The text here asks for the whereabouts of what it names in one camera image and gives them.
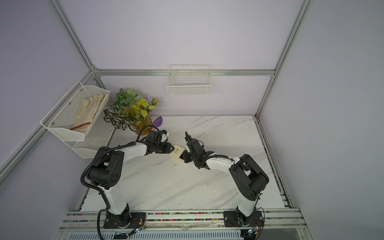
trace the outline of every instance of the glove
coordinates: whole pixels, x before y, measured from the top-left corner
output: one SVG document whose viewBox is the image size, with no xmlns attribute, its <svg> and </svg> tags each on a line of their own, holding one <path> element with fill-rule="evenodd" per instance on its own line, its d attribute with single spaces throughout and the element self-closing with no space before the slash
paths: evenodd
<svg viewBox="0 0 384 240">
<path fill-rule="evenodd" d="M 83 98 L 79 109 L 74 116 L 70 130 L 85 132 L 99 110 L 101 103 L 106 99 L 107 94 L 94 95 L 93 97 Z"/>
</svg>

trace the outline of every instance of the plant pot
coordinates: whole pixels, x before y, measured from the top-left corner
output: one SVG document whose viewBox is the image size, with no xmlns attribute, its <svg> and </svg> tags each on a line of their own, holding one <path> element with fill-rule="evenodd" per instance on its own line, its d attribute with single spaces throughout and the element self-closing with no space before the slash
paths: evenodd
<svg viewBox="0 0 384 240">
<path fill-rule="evenodd" d="M 151 117 L 149 116 L 149 114 L 142 120 L 140 121 L 137 121 L 136 125 L 135 125 L 135 128 L 137 129 L 137 131 L 135 132 L 137 135 L 139 135 L 141 129 L 147 125 L 152 125 L 152 120 L 151 120 Z M 145 128 L 141 135 L 147 135 L 147 133 L 152 129 L 152 127 L 147 127 Z"/>
</svg>

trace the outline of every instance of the purple object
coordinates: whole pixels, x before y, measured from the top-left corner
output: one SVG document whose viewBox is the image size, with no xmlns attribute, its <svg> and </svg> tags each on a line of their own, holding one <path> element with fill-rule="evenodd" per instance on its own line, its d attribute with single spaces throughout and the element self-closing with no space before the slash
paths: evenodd
<svg viewBox="0 0 384 240">
<path fill-rule="evenodd" d="M 156 127 L 160 127 L 162 123 L 163 123 L 163 118 L 162 118 L 162 117 L 158 117 L 158 118 L 156 118 L 156 119 L 152 122 L 152 125 L 154 125 L 154 126 L 156 126 Z"/>
</svg>

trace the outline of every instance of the red strap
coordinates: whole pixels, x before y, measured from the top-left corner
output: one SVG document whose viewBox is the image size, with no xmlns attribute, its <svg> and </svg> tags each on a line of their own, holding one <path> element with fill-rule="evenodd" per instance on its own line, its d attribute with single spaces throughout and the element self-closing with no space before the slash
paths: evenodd
<svg viewBox="0 0 384 240">
<path fill-rule="evenodd" d="M 79 126 L 73 127 L 70 130 L 73 130 L 73 129 L 76 129 L 76 128 L 80 128 L 80 127 L 82 127 L 84 125 L 90 125 L 90 124 L 91 124 L 91 122 L 86 122 L 86 123 L 80 124 Z"/>
</svg>

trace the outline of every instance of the white marble surface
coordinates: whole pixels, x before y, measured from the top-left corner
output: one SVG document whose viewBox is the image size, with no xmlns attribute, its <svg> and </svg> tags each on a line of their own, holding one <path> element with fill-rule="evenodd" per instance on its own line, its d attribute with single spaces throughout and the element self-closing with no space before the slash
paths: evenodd
<svg viewBox="0 0 384 240">
<path fill-rule="evenodd" d="M 162 129 L 169 132 L 170 143 L 182 147 L 187 131 L 204 142 L 206 151 L 231 157 L 249 154 L 270 179 L 257 207 L 284 208 L 252 116 L 163 117 Z M 136 137 L 130 130 L 116 130 L 109 146 L 126 144 Z M 118 184 L 131 210 L 234 209 L 241 195 L 230 174 L 197 169 L 193 162 L 185 164 L 168 154 L 150 154 L 125 162 Z M 82 211 L 104 207 L 98 192 L 90 189 Z"/>
</svg>

